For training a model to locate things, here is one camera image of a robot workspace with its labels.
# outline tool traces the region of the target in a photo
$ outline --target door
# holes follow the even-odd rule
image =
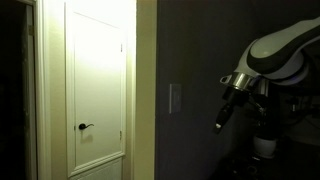
[[[78,6],[74,9],[67,8],[70,176],[124,154],[124,31],[110,20],[112,17],[99,16],[99,6],[90,9],[94,3],[86,6],[88,2],[83,1],[84,4],[79,6],[80,2],[76,2]]]
[[[23,87],[24,87],[24,133],[26,177],[37,179],[37,145],[35,117],[35,82],[34,82],[34,32],[32,6],[26,5],[22,34]]]

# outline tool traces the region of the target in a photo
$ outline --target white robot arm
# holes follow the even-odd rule
[[[261,78],[278,85],[293,85],[308,74],[308,63],[302,48],[320,40],[320,17],[300,21],[286,29],[253,41],[243,53],[232,75],[222,77],[227,85],[223,99],[227,101],[216,119],[214,131],[219,133],[234,106],[248,101]]]

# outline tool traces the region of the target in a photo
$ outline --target door handle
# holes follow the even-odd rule
[[[93,125],[93,124],[86,125],[86,124],[84,124],[84,123],[81,123],[81,124],[79,125],[79,129],[80,129],[80,130],[84,130],[84,129],[86,129],[86,128],[89,127],[89,126],[94,126],[94,125]]]

